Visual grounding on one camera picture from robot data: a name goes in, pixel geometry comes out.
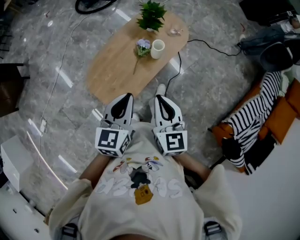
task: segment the gray marble tile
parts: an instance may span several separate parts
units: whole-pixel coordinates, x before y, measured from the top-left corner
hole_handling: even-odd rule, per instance
[[[89,93],[86,83],[81,82],[72,89],[62,110],[78,128],[99,104],[100,101]]]
[[[138,0],[118,0],[104,11],[85,16],[77,14],[74,5],[72,0],[40,0],[27,6],[23,14],[15,17],[10,51],[0,60],[29,65],[27,70],[22,69],[22,73],[29,73],[30,80],[20,98],[20,111],[0,118],[0,142],[18,135],[32,154],[35,162],[30,182],[23,192],[44,213],[65,192],[52,171],[68,186],[97,155],[94,137],[99,122],[92,110],[97,108],[103,113],[105,106],[89,93],[87,71],[109,38],[141,8]],[[165,8],[187,24],[190,40],[205,40],[212,47],[231,54],[239,51],[235,44],[242,33],[241,24],[246,28],[246,35],[261,28],[245,18],[237,0],[169,0]],[[180,55],[181,74],[173,79],[167,95],[181,107],[187,123],[188,152],[200,162],[211,165],[222,153],[207,128],[218,123],[238,103],[258,68],[242,54],[227,57],[201,42],[187,43]],[[44,115],[47,133],[40,138],[28,119],[40,127],[60,66],[61,74]],[[143,120],[151,118],[148,101],[157,86],[167,84],[178,70],[179,57],[174,56],[135,98],[134,110]],[[37,150],[52,171],[41,161]]]
[[[50,124],[47,125],[47,133],[54,141],[65,142],[76,131],[76,127],[66,114],[60,110]]]

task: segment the white cable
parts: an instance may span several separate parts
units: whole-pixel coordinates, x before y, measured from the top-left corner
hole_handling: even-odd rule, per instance
[[[58,70],[57,77],[56,77],[56,79],[55,79],[55,82],[54,82],[54,84],[53,84],[53,87],[52,87],[50,96],[49,96],[49,98],[48,98],[48,100],[47,100],[46,107],[44,108],[42,117],[41,117],[41,119],[40,119],[41,124],[42,124],[42,120],[43,120],[45,111],[46,111],[46,109],[47,109],[47,107],[48,107],[48,105],[49,105],[50,98],[52,97],[52,94],[53,94],[55,85],[56,85],[56,83],[57,83],[58,77],[59,77],[59,75],[60,75],[60,70],[61,70],[61,68],[62,68],[62,63],[63,63],[63,61],[64,61],[64,57],[65,57],[65,54],[66,54],[66,51],[67,51],[67,45],[68,45],[68,42],[70,41],[70,39],[71,39],[71,37],[72,37],[72,35],[73,35],[74,30],[75,30],[75,29],[83,22],[83,20],[86,19],[87,17],[89,17],[89,15],[86,16],[86,17],[84,17],[84,18],[83,18],[83,19],[82,19],[82,20],[81,20],[81,21],[73,28],[73,30],[72,30],[72,32],[71,32],[71,35],[70,35],[69,39],[68,39],[67,42],[66,42],[66,45],[65,45],[65,51],[64,51],[64,53],[63,53],[63,55],[62,55],[62,58],[61,58],[61,65],[60,65],[60,68],[59,68],[59,70]],[[41,134],[41,137],[40,137],[40,139],[39,139],[39,152],[41,152],[42,136],[43,136],[43,133]],[[38,172],[39,172],[39,164],[40,164],[40,157],[38,156]]]

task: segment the oval wooden table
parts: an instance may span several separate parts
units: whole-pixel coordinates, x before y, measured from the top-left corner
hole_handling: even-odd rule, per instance
[[[99,51],[88,71],[87,84],[90,92],[104,104],[109,104],[117,96],[130,92],[136,97],[155,75],[173,58],[188,41],[188,28],[185,23],[171,12],[165,13],[165,24],[159,32],[148,32],[141,29],[137,15],[118,30],[109,42]],[[182,29],[180,35],[169,35],[171,25]],[[161,39],[165,42],[163,56],[152,59],[150,54],[136,63],[134,49],[141,39],[153,42]]]

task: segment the small flower bouquet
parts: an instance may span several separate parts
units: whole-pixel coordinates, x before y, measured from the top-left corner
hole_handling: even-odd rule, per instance
[[[151,43],[149,40],[140,39],[136,42],[135,54],[137,56],[133,74],[135,74],[136,66],[140,58],[146,57],[151,51]]]

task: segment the white sneaker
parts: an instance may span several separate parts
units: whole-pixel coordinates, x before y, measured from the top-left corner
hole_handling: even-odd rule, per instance
[[[165,95],[165,91],[166,91],[166,86],[164,84],[159,84],[159,86],[157,87],[157,91],[156,91],[156,95]]]
[[[131,119],[133,119],[133,120],[135,120],[137,122],[141,121],[139,115],[137,113],[135,113],[135,112],[132,114],[132,118]]]

